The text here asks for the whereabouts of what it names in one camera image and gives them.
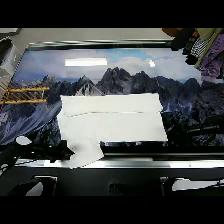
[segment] mountain image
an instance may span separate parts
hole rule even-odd
[[[125,69],[115,67],[108,68],[96,84],[87,76],[73,83],[45,76],[43,82],[50,87],[46,92],[47,103],[4,106],[0,117],[0,145],[13,143],[19,135],[26,135],[35,143],[59,144],[61,136],[56,116],[62,106],[60,95],[158,93],[167,133],[171,133],[174,126],[191,128],[206,123],[211,117],[224,115],[224,84],[203,82],[199,85],[194,78],[182,83],[163,76],[149,77],[144,71],[130,75]],[[224,145],[224,134],[199,133],[191,140],[193,145]]]

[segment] sky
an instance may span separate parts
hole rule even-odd
[[[106,58],[107,65],[65,67],[65,59]],[[155,63],[150,67],[149,61]],[[58,81],[77,81],[86,75],[94,83],[100,81],[108,68],[123,68],[131,75],[144,71],[150,77],[164,76],[184,82],[189,78],[201,80],[200,71],[185,62],[182,50],[170,48],[114,48],[25,51],[14,80],[42,79],[55,76]]]

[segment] table top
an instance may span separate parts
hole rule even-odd
[[[13,80],[43,81],[50,87],[46,92],[48,101],[5,105],[0,113],[0,145],[11,144],[20,135],[37,144],[57,145],[61,140],[56,118],[61,110],[60,95],[158,93],[170,144],[223,146],[224,129],[220,126],[224,120],[223,80],[202,82],[200,71],[186,64],[182,51],[172,51],[169,43],[123,40],[30,44]],[[106,64],[66,66],[68,59],[93,58]],[[102,143],[102,146],[109,145],[113,150],[121,144],[124,145]],[[141,145],[132,144],[134,148]],[[139,149],[144,151],[148,144],[152,143],[143,142]],[[155,153],[156,149],[152,148],[151,152]],[[217,147],[210,149],[213,150],[222,152]]]

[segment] white cloth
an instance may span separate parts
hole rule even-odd
[[[65,165],[88,165],[103,157],[100,141],[167,141],[158,94],[61,96],[58,124],[75,152]]]

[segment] wooden rack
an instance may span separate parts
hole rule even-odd
[[[43,81],[0,82],[0,104],[21,104],[47,102],[44,92],[50,88]]]

